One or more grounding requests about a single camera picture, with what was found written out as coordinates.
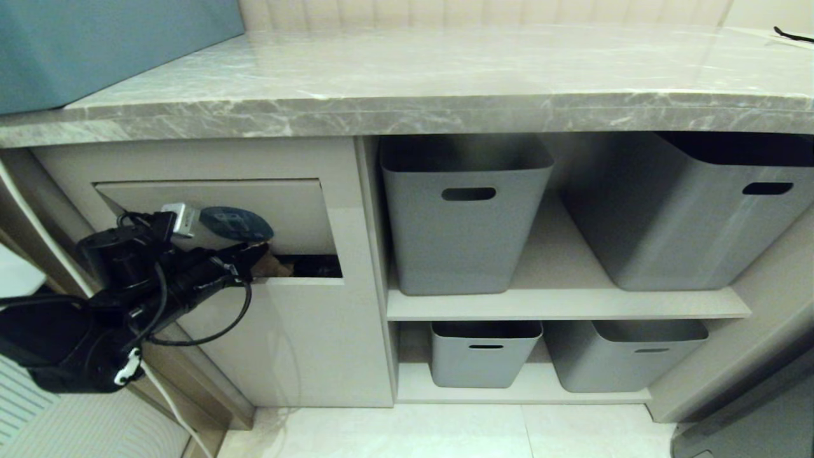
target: gray storage bin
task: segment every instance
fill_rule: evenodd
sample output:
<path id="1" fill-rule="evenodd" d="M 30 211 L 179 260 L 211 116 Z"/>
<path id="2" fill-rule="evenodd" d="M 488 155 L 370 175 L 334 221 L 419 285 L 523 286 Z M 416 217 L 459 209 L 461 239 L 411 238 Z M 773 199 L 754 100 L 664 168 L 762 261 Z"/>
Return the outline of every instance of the gray storage bin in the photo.
<path id="1" fill-rule="evenodd" d="M 808 137 L 682 132 L 597 136 L 591 183 L 566 204 L 618 286 L 730 284 L 814 201 Z"/>
<path id="2" fill-rule="evenodd" d="M 506 291 L 554 163 L 540 140 L 385 137 L 381 152 L 401 291 Z"/>
<path id="3" fill-rule="evenodd" d="M 432 380 L 455 388 L 509 388 L 543 335 L 539 321 L 436 321 Z"/>
<path id="4" fill-rule="evenodd" d="M 562 387 L 573 393 L 642 390 L 709 333 L 700 321 L 556 321 L 545 343 Z"/>

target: blue box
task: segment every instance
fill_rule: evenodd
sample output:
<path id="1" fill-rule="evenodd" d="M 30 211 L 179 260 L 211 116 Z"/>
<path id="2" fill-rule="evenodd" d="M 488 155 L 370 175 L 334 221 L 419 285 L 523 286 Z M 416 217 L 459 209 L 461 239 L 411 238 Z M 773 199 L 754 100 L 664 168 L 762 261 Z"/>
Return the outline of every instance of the blue box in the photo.
<path id="1" fill-rule="evenodd" d="M 235 0 L 2 0 L 0 114 L 61 107 L 242 33 Z"/>

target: tile floor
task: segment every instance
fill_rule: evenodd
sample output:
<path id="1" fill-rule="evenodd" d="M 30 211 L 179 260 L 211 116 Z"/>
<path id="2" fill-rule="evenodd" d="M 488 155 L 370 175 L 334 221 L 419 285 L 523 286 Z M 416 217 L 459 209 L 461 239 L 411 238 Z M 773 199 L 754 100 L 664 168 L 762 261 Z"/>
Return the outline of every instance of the tile floor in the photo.
<path id="1" fill-rule="evenodd" d="M 642 405 L 435 405 L 257 411 L 218 458 L 669 458 Z"/>

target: gray appliance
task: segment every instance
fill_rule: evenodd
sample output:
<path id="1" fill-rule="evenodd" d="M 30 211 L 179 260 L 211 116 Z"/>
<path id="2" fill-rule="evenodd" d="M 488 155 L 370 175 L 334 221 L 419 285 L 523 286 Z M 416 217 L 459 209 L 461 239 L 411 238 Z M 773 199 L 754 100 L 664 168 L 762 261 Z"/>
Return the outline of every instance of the gray appliance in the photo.
<path id="1" fill-rule="evenodd" d="M 812 458 L 814 349 L 672 440 L 673 458 Z"/>

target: marble countertop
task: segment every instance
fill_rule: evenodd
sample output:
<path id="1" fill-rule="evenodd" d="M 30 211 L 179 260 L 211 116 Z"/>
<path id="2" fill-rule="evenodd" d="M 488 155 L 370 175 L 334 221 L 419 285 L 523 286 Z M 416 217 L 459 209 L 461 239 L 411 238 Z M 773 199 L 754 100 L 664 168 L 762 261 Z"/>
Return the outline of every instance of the marble countertop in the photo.
<path id="1" fill-rule="evenodd" d="M 62 109 L 0 148 L 304 135 L 731 130 L 814 134 L 814 53 L 695 26 L 247 33 Z"/>

